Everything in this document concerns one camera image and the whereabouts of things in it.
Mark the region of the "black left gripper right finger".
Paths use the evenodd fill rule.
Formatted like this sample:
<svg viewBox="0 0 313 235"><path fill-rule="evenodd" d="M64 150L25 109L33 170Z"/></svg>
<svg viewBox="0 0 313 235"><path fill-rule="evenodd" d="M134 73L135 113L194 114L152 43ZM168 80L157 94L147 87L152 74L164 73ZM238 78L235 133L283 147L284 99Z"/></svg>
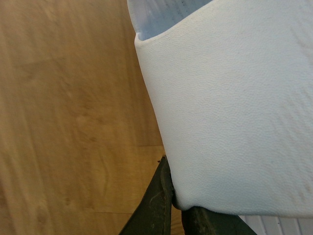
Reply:
<svg viewBox="0 0 313 235"><path fill-rule="evenodd" d="M202 207L192 207L181 212L186 235L254 235L239 216L217 213Z"/></svg>

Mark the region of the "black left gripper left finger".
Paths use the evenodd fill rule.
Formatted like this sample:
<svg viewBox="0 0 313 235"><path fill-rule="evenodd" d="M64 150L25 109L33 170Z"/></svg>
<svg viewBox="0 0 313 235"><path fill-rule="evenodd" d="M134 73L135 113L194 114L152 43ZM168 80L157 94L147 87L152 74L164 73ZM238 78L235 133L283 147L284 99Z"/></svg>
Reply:
<svg viewBox="0 0 313 235"><path fill-rule="evenodd" d="M162 156L156 171L121 235L169 235L174 188L167 157Z"/></svg>

